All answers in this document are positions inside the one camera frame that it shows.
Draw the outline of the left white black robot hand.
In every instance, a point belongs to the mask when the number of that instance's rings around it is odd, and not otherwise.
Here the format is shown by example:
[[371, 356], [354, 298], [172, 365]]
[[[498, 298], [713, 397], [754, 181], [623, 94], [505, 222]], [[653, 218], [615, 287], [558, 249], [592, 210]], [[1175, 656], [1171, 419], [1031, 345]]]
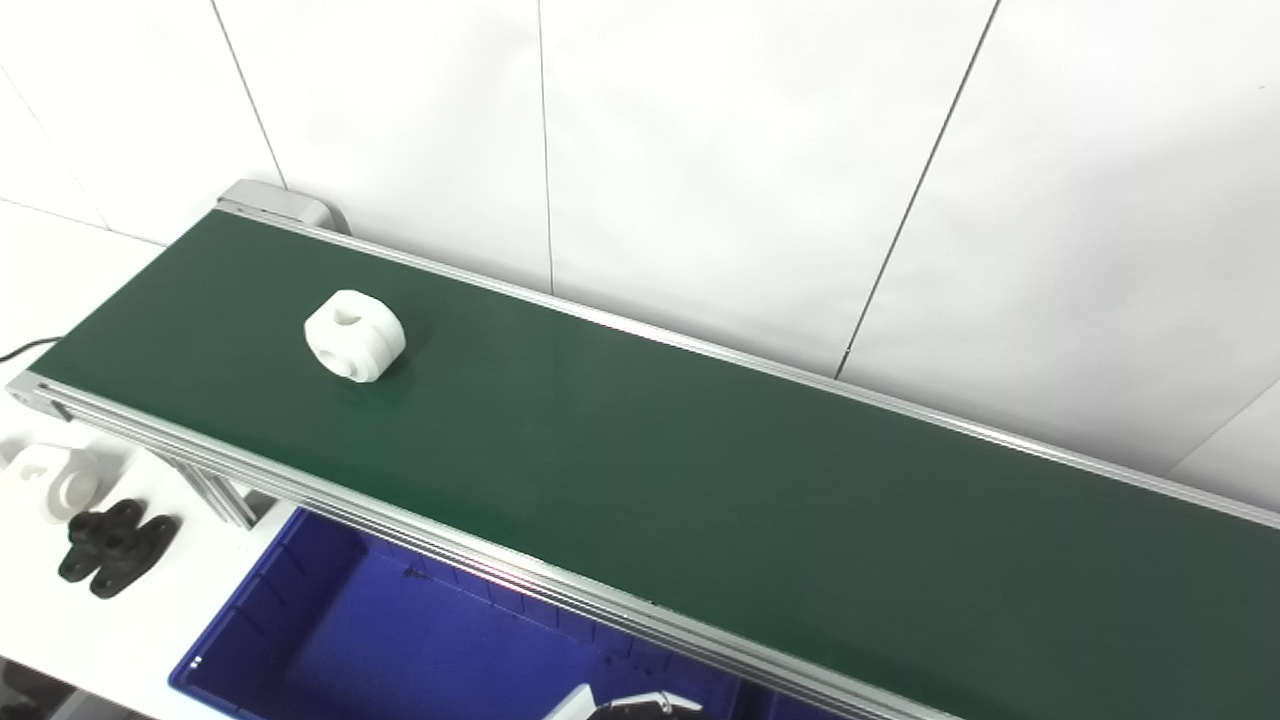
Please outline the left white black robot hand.
[[666, 691], [598, 703], [591, 687], [580, 684], [544, 719], [712, 719], [712, 716], [700, 703]]

